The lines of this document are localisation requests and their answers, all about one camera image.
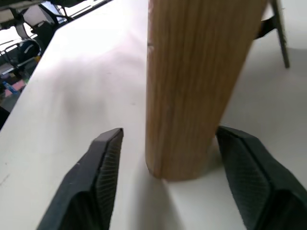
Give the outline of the tall wooden block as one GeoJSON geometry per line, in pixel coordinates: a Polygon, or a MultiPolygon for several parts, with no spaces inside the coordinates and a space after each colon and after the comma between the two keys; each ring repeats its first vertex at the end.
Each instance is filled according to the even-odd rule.
{"type": "Polygon", "coordinates": [[[269,0],[149,0],[145,160],[197,178],[269,0]]]}

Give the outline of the black office chair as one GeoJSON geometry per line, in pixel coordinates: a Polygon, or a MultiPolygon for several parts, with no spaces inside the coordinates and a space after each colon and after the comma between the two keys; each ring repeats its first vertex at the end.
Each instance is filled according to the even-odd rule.
{"type": "Polygon", "coordinates": [[[74,19],[67,15],[64,7],[59,7],[49,1],[34,6],[34,19],[32,31],[38,36],[38,41],[43,49],[51,42],[55,32],[65,23],[74,19]]]}

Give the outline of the white office chair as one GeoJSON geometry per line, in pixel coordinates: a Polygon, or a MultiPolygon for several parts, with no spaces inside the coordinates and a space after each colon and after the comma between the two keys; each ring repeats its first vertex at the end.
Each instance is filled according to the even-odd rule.
{"type": "Polygon", "coordinates": [[[19,22],[15,26],[15,29],[17,31],[17,34],[22,39],[30,38],[25,28],[26,24],[29,27],[34,28],[35,26],[38,26],[40,23],[46,20],[46,17],[39,5],[33,5],[27,9],[18,9],[16,11],[18,13],[17,15],[19,16],[19,22]]]}

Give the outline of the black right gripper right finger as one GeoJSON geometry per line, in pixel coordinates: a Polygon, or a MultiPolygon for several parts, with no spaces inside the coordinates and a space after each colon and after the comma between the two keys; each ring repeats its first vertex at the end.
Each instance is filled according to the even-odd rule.
{"type": "Polygon", "coordinates": [[[253,135],[216,131],[228,184],[247,230],[307,230],[307,190],[253,135]]]}

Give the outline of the dark backpack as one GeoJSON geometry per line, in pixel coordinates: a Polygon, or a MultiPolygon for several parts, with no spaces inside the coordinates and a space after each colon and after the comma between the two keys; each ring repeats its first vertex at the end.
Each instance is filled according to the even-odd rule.
{"type": "Polygon", "coordinates": [[[41,47],[36,40],[28,39],[23,40],[17,46],[18,50],[18,61],[25,62],[31,58],[39,56],[41,53],[41,47]]]}

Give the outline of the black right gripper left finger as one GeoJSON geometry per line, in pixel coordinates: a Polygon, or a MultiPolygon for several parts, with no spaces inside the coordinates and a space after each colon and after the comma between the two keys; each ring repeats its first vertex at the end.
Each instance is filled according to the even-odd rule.
{"type": "Polygon", "coordinates": [[[109,230],[123,137],[115,128],[92,141],[64,176],[37,230],[109,230]]]}

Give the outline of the black frame easel stand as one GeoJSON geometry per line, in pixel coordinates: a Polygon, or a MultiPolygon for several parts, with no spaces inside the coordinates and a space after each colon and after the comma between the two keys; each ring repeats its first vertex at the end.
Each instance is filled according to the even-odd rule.
{"type": "Polygon", "coordinates": [[[262,20],[260,24],[260,30],[255,38],[260,39],[266,36],[273,30],[277,31],[281,52],[283,56],[283,62],[286,69],[290,68],[290,61],[287,51],[286,36],[284,32],[282,8],[280,0],[269,0],[269,4],[272,7],[273,16],[269,19],[262,20]]]}

